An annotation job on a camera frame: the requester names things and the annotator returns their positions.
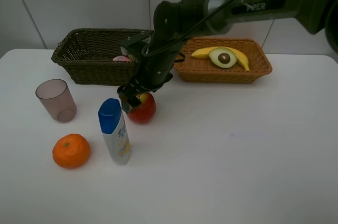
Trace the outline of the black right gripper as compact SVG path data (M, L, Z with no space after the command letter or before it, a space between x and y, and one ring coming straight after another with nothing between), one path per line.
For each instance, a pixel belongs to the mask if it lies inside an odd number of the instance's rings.
M130 113L133 107L143 103L143 93L155 91L171 79L170 70L184 44L182 41L169 46L166 41L152 39L151 43L142 49L132 79L127 86L117 89L125 113Z

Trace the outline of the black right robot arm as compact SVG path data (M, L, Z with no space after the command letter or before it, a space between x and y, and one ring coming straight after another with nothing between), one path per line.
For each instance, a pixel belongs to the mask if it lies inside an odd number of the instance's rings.
M295 18L310 33L325 31L337 50L337 0L181 0L163 1L153 17L153 32L121 42L124 54L136 58L129 83L118 88L122 109L140 105L138 96L155 92L172 78L182 46L191 38L228 33L232 24Z

